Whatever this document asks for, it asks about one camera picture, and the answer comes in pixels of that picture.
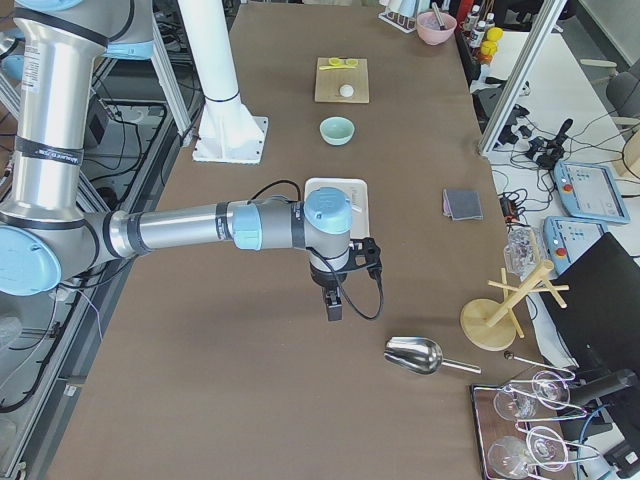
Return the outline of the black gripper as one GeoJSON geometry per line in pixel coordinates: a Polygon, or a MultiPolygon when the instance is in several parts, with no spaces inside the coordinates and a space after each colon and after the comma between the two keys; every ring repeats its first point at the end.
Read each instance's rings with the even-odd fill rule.
{"type": "Polygon", "coordinates": [[[321,287],[323,298],[326,302],[326,313],[329,321],[342,319],[342,302],[339,293],[338,282],[347,279],[346,273],[322,271],[315,266],[310,267],[312,280],[321,287]]]}

